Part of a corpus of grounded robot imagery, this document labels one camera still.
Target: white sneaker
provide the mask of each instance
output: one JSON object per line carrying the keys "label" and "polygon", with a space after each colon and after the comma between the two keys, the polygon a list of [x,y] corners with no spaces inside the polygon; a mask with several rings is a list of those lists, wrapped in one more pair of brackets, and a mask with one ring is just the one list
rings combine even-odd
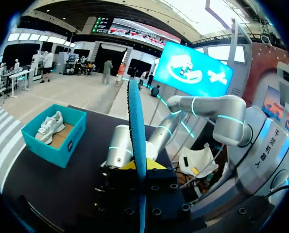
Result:
{"label": "white sneaker", "polygon": [[45,121],[41,124],[38,129],[38,133],[35,138],[44,142],[45,144],[50,144],[52,142],[52,135],[58,133],[65,128],[63,124],[63,118],[61,112],[57,111],[52,117],[46,117]]}

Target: teal shoe box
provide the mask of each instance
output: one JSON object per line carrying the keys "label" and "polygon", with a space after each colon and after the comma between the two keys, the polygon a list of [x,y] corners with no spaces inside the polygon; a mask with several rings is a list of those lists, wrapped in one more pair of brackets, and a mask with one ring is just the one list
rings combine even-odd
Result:
{"label": "teal shoe box", "polygon": [[[53,116],[57,111],[61,112],[63,123],[74,126],[58,149],[35,139],[37,130],[46,117]],[[76,145],[86,130],[86,116],[87,113],[85,112],[53,104],[44,112],[36,116],[21,130],[27,148],[48,162],[65,168]]]}

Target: person in orange shirt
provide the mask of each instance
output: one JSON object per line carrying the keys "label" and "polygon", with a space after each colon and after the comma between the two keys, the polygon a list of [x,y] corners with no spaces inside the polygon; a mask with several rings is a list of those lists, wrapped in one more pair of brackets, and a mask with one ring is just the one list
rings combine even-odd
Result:
{"label": "person in orange shirt", "polygon": [[116,79],[116,82],[115,82],[115,86],[119,86],[119,81],[122,79],[123,77],[123,74],[125,72],[125,67],[126,67],[126,64],[124,62],[122,62],[119,66],[119,74],[117,75],[117,79]]}

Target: blue screen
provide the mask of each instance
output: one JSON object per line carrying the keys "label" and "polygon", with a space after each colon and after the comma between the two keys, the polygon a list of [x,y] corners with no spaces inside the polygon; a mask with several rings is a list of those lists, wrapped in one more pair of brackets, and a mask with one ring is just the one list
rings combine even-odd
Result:
{"label": "blue screen", "polygon": [[189,47],[167,42],[154,80],[191,96],[226,94],[233,70],[220,61]]}

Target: man in gray outfit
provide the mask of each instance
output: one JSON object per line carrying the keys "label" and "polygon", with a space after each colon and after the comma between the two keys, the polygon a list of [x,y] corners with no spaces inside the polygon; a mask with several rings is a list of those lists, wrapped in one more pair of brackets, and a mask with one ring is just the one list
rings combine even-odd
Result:
{"label": "man in gray outfit", "polygon": [[104,80],[106,79],[106,85],[108,86],[110,84],[110,75],[111,75],[111,69],[113,68],[112,65],[112,59],[108,59],[104,63],[104,69],[103,69],[103,77],[102,77],[102,84],[104,84]]}

